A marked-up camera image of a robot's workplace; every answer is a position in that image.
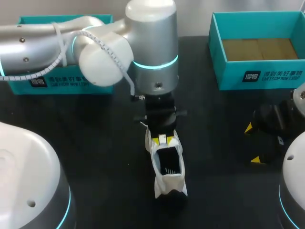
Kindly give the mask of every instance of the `open box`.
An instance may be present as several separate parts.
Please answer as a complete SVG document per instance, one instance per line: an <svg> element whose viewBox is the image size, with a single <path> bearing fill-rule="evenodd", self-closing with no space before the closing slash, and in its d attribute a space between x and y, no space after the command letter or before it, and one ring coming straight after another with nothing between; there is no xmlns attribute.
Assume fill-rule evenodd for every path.
<svg viewBox="0 0 305 229"><path fill-rule="evenodd" d="M305 82L300 11L213 13L209 48L220 90L297 88Z"/></svg>

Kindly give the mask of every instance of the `cardboard box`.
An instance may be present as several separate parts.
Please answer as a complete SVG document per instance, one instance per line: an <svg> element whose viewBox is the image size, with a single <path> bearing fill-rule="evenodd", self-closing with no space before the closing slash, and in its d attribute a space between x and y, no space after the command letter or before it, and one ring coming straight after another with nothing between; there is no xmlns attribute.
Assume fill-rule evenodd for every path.
<svg viewBox="0 0 305 229"><path fill-rule="evenodd" d="M65 22L82 15L20 17L19 24ZM92 15L105 24L112 15ZM8 82L14 94L111 94L113 87L99 87L88 82L79 66L58 67L38 79Z"/></svg>
<svg viewBox="0 0 305 229"><path fill-rule="evenodd" d="M220 90L297 88L305 82L300 11L213 13L209 48Z"/></svg>

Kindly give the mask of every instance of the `white cable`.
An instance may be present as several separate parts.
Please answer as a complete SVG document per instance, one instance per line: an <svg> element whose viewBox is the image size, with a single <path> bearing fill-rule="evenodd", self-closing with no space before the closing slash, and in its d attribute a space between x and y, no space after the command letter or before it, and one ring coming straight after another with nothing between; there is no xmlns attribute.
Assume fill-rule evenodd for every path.
<svg viewBox="0 0 305 229"><path fill-rule="evenodd" d="M66 56L66 52L63 52L64 44L63 44L63 38L62 38L62 35L61 35L61 30L59 29L59 26L58 26L57 23L52 22L52 25L55 29L55 32L56 32L56 35L57 35L57 38L58 38L58 43L59 43L59 46L61 48L62 65L63 65L63 67L67 67L67 56Z"/></svg>
<svg viewBox="0 0 305 229"><path fill-rule="evenodd" d="M73 41L73 39L76 36L86 36L88 38L90 38L91 40L93 40L95 43L97 43L101 49L103 49L105 52L108 53L108 55L112 58L112 60L114 61L114 63L118 66L118 68L121 70L124 78L127 80L127 82L130 85L130 94L131 95L135 95L135 87L134 87L134 83L131 80L130 76L127 73L127 70L124 68L124 66L122 65L121 61L117 58L117 56L114 54L114 52L101 40L99 40L96 36L92 35L91 33L87 32L87 31L77 31L74 32L69 41L66 42L63 50L61 51L61 53L58 55L58 57L56 58L56 60L47 68L45 68L44 70L37 72L37 73L33 73L33 74L28 74L28 75L22 75L22 76L3 76L0 77L0 81L22 81L22 80L32 80L32 79L36 79L38 77L41 77L47 73L49 73L50 71L52 71L61 61L62 61L62 57L63 55L65 55L67 49L69 48L71 42Z"/></svg>

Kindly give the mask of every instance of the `black table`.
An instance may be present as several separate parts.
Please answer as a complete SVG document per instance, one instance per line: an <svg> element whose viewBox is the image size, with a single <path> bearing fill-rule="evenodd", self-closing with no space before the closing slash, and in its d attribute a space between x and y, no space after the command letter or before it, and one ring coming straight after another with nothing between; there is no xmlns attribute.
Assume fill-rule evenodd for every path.
<svg viewBox="0 0 305 229"><path fill-rule="evenodd" d="M189 200L172 214L154 199L154 172L144 150L144 114L125 81L113 96L14 96L1 83L1 121L29 129L56 150L75 195L78 229L276 229L280 168L249 161L274 150L268 136L244 130L260 103L289 90L219 91L207 37L179 40L176 106Z"/></svg>

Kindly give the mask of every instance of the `blue light ring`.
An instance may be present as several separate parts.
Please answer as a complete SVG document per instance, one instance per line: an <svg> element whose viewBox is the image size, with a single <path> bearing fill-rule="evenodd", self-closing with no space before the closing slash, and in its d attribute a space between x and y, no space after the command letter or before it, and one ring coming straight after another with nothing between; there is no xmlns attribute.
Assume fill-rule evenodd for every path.
<svg viewBox="0 0 305 229"><path fill-rule="evenodd" d="M1 76L5 76L1 59L0 59L0 74L1 74Z"/></svg>
<svg viewBox="0 0 305 229"><path fill-rule="evenodd" d="M279 198L280 198L280 202L281 202L282 209L283 209L284 213L286 214L287 218L288 218L288 219L290 220L290 222L295 226L295 228L300 229L300 228L292 221L292 219L290 219L289 215L288 215L287 212L285 211L285 208L284 208L283 203L282 203L282 200L281 200L280 187L279 187L279 189L278 189L278 195L279 195Z"/></svg>
<svg viewBox="0 0 305 229"><path fill-rule="evenodd" d="M86 28L83 28L81 31L85 31L85 30L87 30L87 29L94 28L94 27L98 27L98 26L100 26L100 25L91 25L91 26L88 26L88 27L86 27ZM75 44L76 38L77 38L77 36L74 37L73 42L72 42L72 45L71 45L71 48L72 48L72 55L73 55L73 56L74 56L74 44Z"/></svg>
<svg viewBox="0 0 305 229"><path fill-rule="evenodd" d="M144 68L144 69L149 69L149 70L159 70L162 68L166 68L169 67L171 65L173 65L177 60L178 60L179 55L176 56L175 59L173 59L171 62L165 63L165 64L161 64L161 65L157 65L157 66L148 66L148 65L142 65L139 64L137 62L134 61L134 64L140 68Z"/></svg>
<svg viewBox="0 0 305 229"><path fill-rule="evenodd" d="M69 187L69 203L68 203L68 207L67 207L65 215L63 216L61 222L59 223L59 225L57 226L56 229L59 229L62 226L62 224L64 223L65 219L67 218L67 215L68 215L68 212L69 212L69 209L70 209L70 205L71 205L71 190L70 190L70 187Z"/></svg>

